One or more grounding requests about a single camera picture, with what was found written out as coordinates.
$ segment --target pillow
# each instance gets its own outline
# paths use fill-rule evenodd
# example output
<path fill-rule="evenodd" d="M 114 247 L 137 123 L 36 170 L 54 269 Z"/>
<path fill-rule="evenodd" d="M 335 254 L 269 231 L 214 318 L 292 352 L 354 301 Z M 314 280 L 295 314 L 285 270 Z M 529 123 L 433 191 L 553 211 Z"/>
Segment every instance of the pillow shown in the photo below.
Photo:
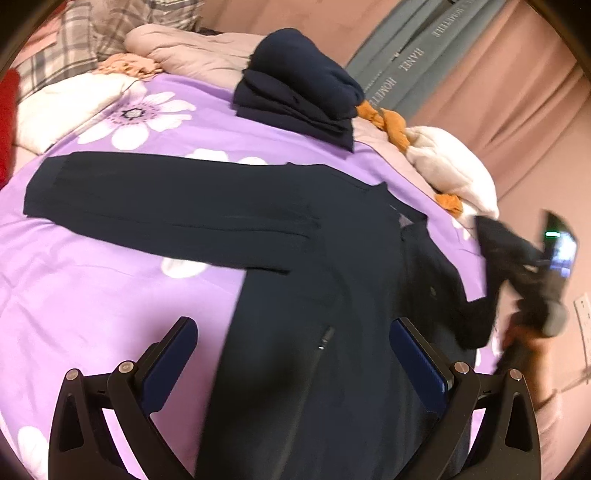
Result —
<path fill-rule="evenodd" d="M 96 55 L 106 60 L 125 53 L 125 37 L 145 24 L 191 30 L 199 20 L 203 0 L 92 0 Z"/>
<path fill-rule="evenodd" d="M 98 63 L 90 29 L 90 0 L 70 2 L 55 44 L 26 59 L 18 67 L 20 100 L 52 83 L 94 70 Z"/>
<path fill-rule="evenodd" d="M 480 159 L 451 133 L 435 127 L 406 129 L 407 160 L 442 193 L 467 200 L 481 214 L 498 218 L 495 183 Z"/>
<path fill-rule="evenodd" d="M 45 20 L 37 30 L 35 30 L 12 62 L 13 68 L 18 67 L 26 59 L 31 58 L 35 53 L 39 53 L 44 48 L 53 45 L 57 41 L 57 33 L 61 28 L 61 14 L 65 9 L 66 3 L 61 4 L 49 16 L 49 18 Z"/>
<path fill-rule="evenodd" d="M 45 87 L 18 106 L 15 144 L 37 155 L 46 152 L 58 140 L 119 100 L 136 81 L 122 73 L 88 72 Z"/>

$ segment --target white pillow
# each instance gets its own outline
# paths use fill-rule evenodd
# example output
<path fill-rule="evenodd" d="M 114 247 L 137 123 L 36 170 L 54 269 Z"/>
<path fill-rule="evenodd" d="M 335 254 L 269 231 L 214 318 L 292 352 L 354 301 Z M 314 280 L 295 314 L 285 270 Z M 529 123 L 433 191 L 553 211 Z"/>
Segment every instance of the white pillow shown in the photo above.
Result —
<path fill-rule="evenodd" d="M 481 214 L 498 218 L 495 183 L 467 146 L 436 127 L 407 128 L 406 135 L 411 143 L 407 160 L 428 183 L 442 193 L 467 200 Z"/>
<path fill-rule="evenodd" d="M 83 73 L 24 99 L 17 110 L 15 144 L 40 155 L 118 100 L 138 79 L 122 73 Z"/>

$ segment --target folded navy clothing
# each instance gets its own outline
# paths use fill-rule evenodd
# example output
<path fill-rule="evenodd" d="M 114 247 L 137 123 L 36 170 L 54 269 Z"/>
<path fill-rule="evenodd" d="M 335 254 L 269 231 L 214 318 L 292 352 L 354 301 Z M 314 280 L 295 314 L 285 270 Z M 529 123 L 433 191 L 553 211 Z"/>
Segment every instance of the folded navy clothing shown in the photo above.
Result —
<path fill-rule="evenodd" d="M 255 70 L 245 70 L 234 93 L 237 115 L 289 130 L 353 151 L 350 119 L 332 120 L 285 83 Z"/>
<path fill-rule="evenodd" d="M 251 56 L 234 93 L 237 115 L 353 151 L 363 90 L 301 32 L 283 28 Z"/>

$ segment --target white flower pattern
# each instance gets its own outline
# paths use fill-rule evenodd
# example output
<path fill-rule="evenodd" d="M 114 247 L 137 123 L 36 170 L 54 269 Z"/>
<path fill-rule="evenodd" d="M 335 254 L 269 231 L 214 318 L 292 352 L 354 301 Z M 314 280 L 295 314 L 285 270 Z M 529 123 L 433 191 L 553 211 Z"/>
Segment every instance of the white flower pattern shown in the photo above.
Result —
<path fill-rule="evenodd" d="M 23 427 L 18 431 L 18 449 L 25 468 L 36 480 L 47 480 L 49 442 L 35 427 Z"/>
<path fill-rule="evenodd" d="M 185 155 L 185 157 L 193 158 L 195 160 L 209 160 L 224 163 L 230 162 L 230 157 L 223 150 L 210 150 L 208 148 L 198 148 L 190 154 Z M 259 157 L 245 157 L 238 160 L 236 163 L 241 165 L 267 165 L 267 162 Z M 196 277 L 207 270 L 208 267 L 208 264 L 201 262 L 166 257 L 162 260 L 161 264 L 162 272 L 170 278 Z"/>
<path fill-rule="evenodd" d="M 85 145 L 113 134 L 111 143 L 116 149 L 136 150 L 146 142 L 150 130 L 163 132 L 178 128 L 183 121 L 193 118 L 179 112 L 195 111 L 195 106 L 184 100 L 171 100 L 174 92 L 147 93 L 142 82 L 135 82 L 126 93 L 127 102 L 83 132 L 78 137 L 78 143 Z"/>

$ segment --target comforter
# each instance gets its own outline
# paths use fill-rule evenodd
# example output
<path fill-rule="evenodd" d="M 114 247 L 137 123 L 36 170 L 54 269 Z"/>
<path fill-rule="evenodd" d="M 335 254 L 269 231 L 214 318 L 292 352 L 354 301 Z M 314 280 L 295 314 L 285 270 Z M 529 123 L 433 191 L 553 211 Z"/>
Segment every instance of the comforter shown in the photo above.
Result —
<path fill-rule="evenodd" d="M 133 151 L 245 164 L 325 164 L 368 184 L 385 182 L 428 216 L 428 231 L 455 265 L 468 300 L 484 295 L 483 259 L 472 238 L 371 147 L 349 153 L 237 118 L 228 90 L 162 74 L 134 83 L 83 132 L 46 155 Z M 162 258 L 76 235 L 22 214 L 32 160 L 0 191 L 0 427 L 25 466 L 47 478 L 47 441 L 63 375 L 112 371 L 137 359 L 180 316 L 199 325 L 199 344 L 154 421 L 189 471 L 244 272 Z M 144 478 L 114 416 L 115 443 L 130 473 Z"/>

